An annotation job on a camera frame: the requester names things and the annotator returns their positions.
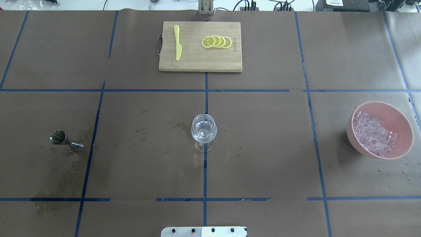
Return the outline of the pink bowl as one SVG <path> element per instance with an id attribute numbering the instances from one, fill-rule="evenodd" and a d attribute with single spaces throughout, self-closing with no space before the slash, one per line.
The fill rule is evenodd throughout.
<path id="1" fill-rule="evenodd" d="M 361 154 L 379 159 L 398 159 L 409 153 L 414 135 L 409 120 L 397 108 L 369 101 L 355 109 L 346 135 Z"/>

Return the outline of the steel cocktail jigger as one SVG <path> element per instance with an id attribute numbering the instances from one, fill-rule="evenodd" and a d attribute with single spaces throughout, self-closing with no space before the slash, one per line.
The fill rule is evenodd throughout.
<path id="1" fill-rule="evenodd" d="M 63 130 L 54 131 L 50 136 L 50 141 L 53 145 L 67 145 L 74 152 L 80 152 L 84 149 L 83 143 L 71 141 Z"/>

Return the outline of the aluminium frame post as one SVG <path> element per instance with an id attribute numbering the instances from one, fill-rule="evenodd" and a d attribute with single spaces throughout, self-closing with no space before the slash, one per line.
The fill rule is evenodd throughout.
<path id="1" fill-rule="evenodd" d="M 198 0 L 198 14 L 213 15 L 215 11 L 213 3 L 214 0 Z"/>

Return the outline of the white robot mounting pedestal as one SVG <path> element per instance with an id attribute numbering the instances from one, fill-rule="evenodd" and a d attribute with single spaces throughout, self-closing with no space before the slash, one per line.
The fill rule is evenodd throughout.
<path id="1" fill-rule="evenodd" d="M 243 226 L 184 226 L 165 227 L 161 237 L 247 237 Z"/>

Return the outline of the bamboo cutting board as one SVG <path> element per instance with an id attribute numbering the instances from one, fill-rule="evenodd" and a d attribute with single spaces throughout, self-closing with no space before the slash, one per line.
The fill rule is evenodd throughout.
<path id="1" fill-rule="evenodd" d="M 182 55 L 176 61 L 174 25 L 180 27 Z M 207 36 L 227 36 L 233 41 L 228 49 L 203 48 Z M 165 21 L 162 31 L 160 71 L 242 72 L 241 24 L 239 22 Z"/>

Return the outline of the clear ice cubes pile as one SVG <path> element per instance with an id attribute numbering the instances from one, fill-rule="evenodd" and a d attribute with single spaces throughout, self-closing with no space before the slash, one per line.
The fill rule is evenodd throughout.
<path id="1" fill-rule="evenodd" d="M 386 158 L 395 147 L 398 133 L 385 127 L 382 115 L 370 115 L 359 111 L 352 119 L 357 140 L 371 154 Z"/>

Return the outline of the yellow plastic knife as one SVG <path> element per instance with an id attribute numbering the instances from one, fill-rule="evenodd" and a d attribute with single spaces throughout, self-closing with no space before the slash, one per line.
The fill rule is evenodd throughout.
<path id="1" fill-rule="evenodd" d="M 179 25 L 173 26 L 173 32 L 175 37 L 175 47 L 176 47 L 176 61 L 179 61 L 182 55 L 182 45 L 180 44 L 180 27 Z"/>

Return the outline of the clear plastic bag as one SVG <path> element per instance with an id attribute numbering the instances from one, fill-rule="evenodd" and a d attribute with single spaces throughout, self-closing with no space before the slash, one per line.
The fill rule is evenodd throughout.
<path id="1" fill-rule="evenodd" d="M 15 10 L 54 11 L 57 6 L 57 0 L 18 0 Z"/>

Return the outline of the black power box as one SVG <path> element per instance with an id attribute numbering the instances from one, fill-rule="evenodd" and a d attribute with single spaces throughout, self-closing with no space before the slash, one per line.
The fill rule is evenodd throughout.
<path id="1" fill-rule="evenodd" d="M 370 12 L 368 0 L 319 0 L 316 12 Z"/>

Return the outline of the clear wine glass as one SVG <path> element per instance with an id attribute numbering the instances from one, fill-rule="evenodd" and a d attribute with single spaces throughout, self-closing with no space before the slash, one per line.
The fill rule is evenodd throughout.
<path id="1" fill-rule="evenodd" d="M 201 152 L 209 152 L 215 146 L 217 124 L 209 114 L 199 114 L 191 122 L 191 135 L 195 141 L 196 149 Z"/>

